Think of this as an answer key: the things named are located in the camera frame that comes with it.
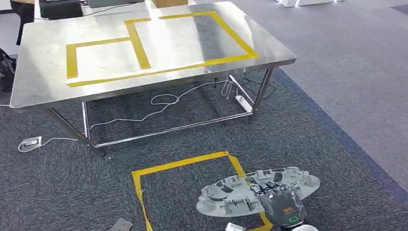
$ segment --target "gray carpet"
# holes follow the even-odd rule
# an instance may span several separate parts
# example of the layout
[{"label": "gray carpet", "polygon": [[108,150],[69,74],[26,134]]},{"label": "gray carpet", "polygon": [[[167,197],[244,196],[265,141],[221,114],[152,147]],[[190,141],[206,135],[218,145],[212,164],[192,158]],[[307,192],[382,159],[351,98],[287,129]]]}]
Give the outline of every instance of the gray carpet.
[{"label": "gray carpet", "polygon": [[[248,77],[259,81],[262,74],[252,72]],[[107,148],[104,158],[74,141],[52,141],[19,153],[16,147],[23,138],[70,135],[43,113],[18,114],[0,108],[0,230],[107,231],[118,218],[131,221],[136,231],[145,230],[131,172],[218,151],[238,157],[246,172],[299,166],[320,177],[321,187],[304,203],[311,221],[322,231],[407,230],[407,193],[283,71],[275,71],[273,83],[276,92],[263,102],[252,124],[241,118],[125,143]],[[91,102],[90,123],[140,118],[157,109],[146,107],[149,101],[145,99],[161,93],[181,94],[193,86]],[[255,90],[257,85],[248,87]],[[240,111],[233,99],[220,96],[221,88],[193,91],[145,123],[97,127],[93,138],[110,141]],[[81,126],[79,105],[60,111]],[[195,210],[202,187],[233,174],[228,159],[220,158],[143,176],[144,202],[153,229],[221,231],[229,221],[248,228],[261,226],[256,215],[211,218]]]},{"label": "gray carpet", "polygon": [[408,15],[396,10],[408,1],[230,1],[296,53],[283,70],[408,191]]}]

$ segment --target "yellow tape square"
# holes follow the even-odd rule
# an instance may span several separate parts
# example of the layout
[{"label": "yellow tape square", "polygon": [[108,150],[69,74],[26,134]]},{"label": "yellow tape square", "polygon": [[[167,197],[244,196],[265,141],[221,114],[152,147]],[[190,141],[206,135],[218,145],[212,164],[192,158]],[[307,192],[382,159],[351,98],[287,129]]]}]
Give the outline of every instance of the yellow tape square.
[{"label": "yellow tape square", "polygon": [[[143,44],[140,40],[140,37],[133,24],[138,23],[138,22],[148,22],[151,20],[151,18],[125,20],[124,23],[128,30],[129,37],[84,42],[84,43],[77,43],[77,44],[67,44],[66,46],[67,79],[70,80],[67,83],[68,86],[78,87],[78,86],[84,86],[84,85],[89,85],[89,84],[104,83],[104,82],[110,82],[110,81],[116,81],[116,80],[122,80],[122,79],[134,78],[134,77],[161,74],[161,73],[171,72],[171,71],[185,70],[185,69],[190,69],[190,68],[198,68],[198,67],[203,67],[203,66],[225,64],[225,63],[236,62],[236,61],[240,61],[244,59],[259,57],[256,51],[252,49],[252,47],[250,47],[248,44],[246,44],[246,42],[242,38],[240,38],[238,34],[230,26],[228,26],[228,24],[216,12],[197,12],[197,13],[177,14],[177,15],[161,16],[161,17],[158,17],[158,19],[196,17],[196,16],[204,16],[204,15],[211,16],[212,19],[244,50],[246,54],[229,56],[229,57],[213,59],[213,60],[206,60],[199,64],[192,64],[192,65],[182,66],[182,67],[168,69],[168,70],[149,71],[149,69],[151,69],[149,60],[143,48]],[[123,76],[123,77],[113,77],[109,79],[93,79],[93,80],[83,80],[83,81],[78,81],[78,82],[72,81],[74,78],[78,77],[77,55],[76,55],[77,47],[101,45],[101,44],[108,44],[108,43],[120,42],[120,41],[131,41],[132,42],[133,49],[139,61],[140,68],[145,70],[143,73],[136,74],[136,75],[130,75],[130,76]]]},{"label": "yellow tape square", "polygon": [[[153,231],[153,228],[152,228],[152,226],[151,226],[151,224],[150,224],[150,222],[149,222],[149,220],[147,218],[146,209],[144,207],[143,193],[142,193],[142,189],[141,189],[141,180],[140,180],[141,176],[151,174],[151,173],[155,173],[155,172],[159,172],[159,171],[164,171],[164,170],[175,168],[175,167],[180,167],[180,166],[194,164],[194,163],[198,163],[198,162],[202,162],[202,161],[206,161],[206,160],[225,157],[225,156],[228,157],[228,159],[230,160],[230,162],[231,162],[232,166],[234,167],[235,171],[237,172],[237,174],[239,176],[244,176],[245,172],[242,169],[240,162],[238,161],[238,159],[236,157],[234,157],[233,155],[230,155],[228,152],[218,152],[218,153],[213,153],[213,154],[201,155],[201,156],[198,156],[198,157],[179,160],[179,161],[167,163],[167,164],[164,164],[164,165],[159,165],[159,166],[154,166],[154,167],[150,167],[150,168],[145,168],[145,169],[133,171],[132,172],[133,183],[135,185],[136,195],[138,196],[138,199],[140,201],[140,205],[142,207],[143,216],[144,216],[144,219],[145,219],[145,222],[146,222],[146,231]],[[264,225],[261,226],[261,227],[249,230],[249,231],[270,231],[270,229],[272,228],[272,223],[266,217],[265,212],[261,212],[261,213],[259,213],[259,215],[260,215]]]}]

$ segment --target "stainless steel table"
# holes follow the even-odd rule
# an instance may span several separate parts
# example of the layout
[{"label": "stainless steel table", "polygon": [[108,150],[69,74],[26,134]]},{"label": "stainless steel table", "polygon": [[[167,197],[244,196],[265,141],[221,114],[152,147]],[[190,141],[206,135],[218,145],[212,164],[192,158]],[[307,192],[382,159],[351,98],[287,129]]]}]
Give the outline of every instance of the stainless steel table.
[{"label": "stainless steel table", "polygon": [[[295,55],[231,2],[135,10],[25,25],[11,108],[45,110],[93,151],[256,113],[274,67]],[[255,100],[232,76],[266,69]],[[90,139],[87,101],[227,77],[249,112],[118,141]],[[54,108],[81,102],[82,134]]]}]

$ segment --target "robotic arm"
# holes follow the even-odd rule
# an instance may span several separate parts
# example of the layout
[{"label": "robotic arm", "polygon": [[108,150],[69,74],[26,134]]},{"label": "robotic arm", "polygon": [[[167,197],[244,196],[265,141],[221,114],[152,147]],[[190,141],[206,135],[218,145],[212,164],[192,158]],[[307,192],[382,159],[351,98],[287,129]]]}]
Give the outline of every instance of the robotic arm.
[{"label": "robotic arm", "polygon": [[306,208],[291,185],[268,182],[253,184],[250,188],[268,218],[282,231],[318,231],[308,225]]}]

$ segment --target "power strip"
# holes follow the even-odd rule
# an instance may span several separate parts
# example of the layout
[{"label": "power strip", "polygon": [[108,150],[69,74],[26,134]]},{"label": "power strip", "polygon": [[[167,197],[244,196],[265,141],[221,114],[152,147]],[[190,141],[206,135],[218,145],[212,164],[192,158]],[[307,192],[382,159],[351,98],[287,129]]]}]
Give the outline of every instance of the power strip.
[{"label": "power strip", "polygon": [[235,99],[238,101],[238,103],[243,107],[243,109],[246,112],[251,112],[252,111],[252,106],[248,103],[248,101],[242,97],[241,95],[235,96]]}]

